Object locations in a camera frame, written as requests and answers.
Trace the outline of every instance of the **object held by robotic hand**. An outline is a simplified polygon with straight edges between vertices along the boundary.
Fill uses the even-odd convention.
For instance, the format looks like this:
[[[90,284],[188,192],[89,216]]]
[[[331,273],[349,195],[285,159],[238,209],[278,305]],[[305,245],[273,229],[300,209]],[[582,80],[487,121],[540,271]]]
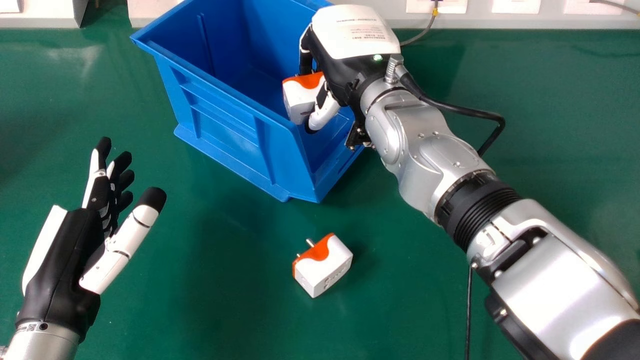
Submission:
[[[100,294],[136,252],[166,201],[148,188],[118,226],[120,212],[133,200],[125,189],[134,180],[131,153],[109,166],[111,140],[92,152],[82,207],[53,206],[22,278],[24,302],[16,333],[3,360],[67,360],[75,356],[100,307]]]
[[[315,86],[292,84],[312,76]],[[397,177],[402,198],[466,252],[491,289],[489,314],[525,358],[640,359],[639,306],[623,274],[540,204],[498,179],[481,155],[504,119],[429,98],[373,9],[320,9],[300,39],[300,73],[283,91],[293,121],[308,121],[312,130],[328,121],[305,118],[323,108],[322,91],[351,108],[355,123],[346,146],[374,147]],[[500,126],[476,151],[451,132],[441,110]]]

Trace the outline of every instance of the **metal connector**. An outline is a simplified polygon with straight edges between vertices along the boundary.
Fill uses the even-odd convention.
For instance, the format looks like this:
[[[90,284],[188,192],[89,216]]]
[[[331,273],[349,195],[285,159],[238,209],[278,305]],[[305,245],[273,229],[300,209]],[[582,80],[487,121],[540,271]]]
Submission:
[[[387,84],[396,84],[398,82],[398,76],[396,74],[396,67],[404,64],[404,56],[400,54],[393,54],[389,57],[387,63],[387,73],[385,74],[385,82]]]

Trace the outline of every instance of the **blue plastic storage bin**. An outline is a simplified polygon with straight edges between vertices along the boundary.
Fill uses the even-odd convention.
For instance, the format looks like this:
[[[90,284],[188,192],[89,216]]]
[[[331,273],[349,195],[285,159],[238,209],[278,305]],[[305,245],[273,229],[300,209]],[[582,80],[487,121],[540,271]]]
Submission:
[[[131,37],[154,56],[175,135],[280,201],[320,202],[362,149],[345,109],[309,135],[287,118],[282,80],[324,0],[187,0]]]

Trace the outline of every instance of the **orange top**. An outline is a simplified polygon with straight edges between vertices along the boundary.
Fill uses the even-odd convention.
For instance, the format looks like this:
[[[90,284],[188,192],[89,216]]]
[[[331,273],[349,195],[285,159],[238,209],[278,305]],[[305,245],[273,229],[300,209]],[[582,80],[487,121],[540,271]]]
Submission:
[[[302,85],[302,87],[304,88],[315,89],[318,87],[318,84],[320,84],[320,78],[322,76],[323,73],[319,71],[309,75],[293,76],[291,78],[284,79],[282,83],[286,83],[287,81],[295,81]]]
[[[315,244],[311,249],[305,251],[299,258],[293,261],[293,277],[296,277],[296,264],[302,259],[313,259],[316,261],[322,261],[329,256],[329,248],[327,247],[327,243],[329,238],[334,236],[335,234],[331,233],[325,236],[322,240],[320,240],[317,244]]]

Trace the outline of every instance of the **green table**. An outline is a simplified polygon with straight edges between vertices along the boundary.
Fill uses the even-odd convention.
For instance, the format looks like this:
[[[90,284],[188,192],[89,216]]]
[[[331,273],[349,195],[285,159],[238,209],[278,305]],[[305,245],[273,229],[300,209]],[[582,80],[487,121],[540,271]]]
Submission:
[[[320,205],[272,199],[172,135],[155,63],[129,41],[119,3],[90,6],[80,30],[0,31],[0,340],[49,209],[80,205],[108,135],[134,154],[135,194],[154,185],[169,198],[78,359],[461,359],[465,257],[402,201],[376,154]],[[640,292],[640,32],[434,31],[406,58],[432,96],[501,112],[487,162]],[[476,146],[492,127],[447,118]],[[312,300],[291,261],[329,232],[355,260]],[[518,359],[474,284],[472,358]]]

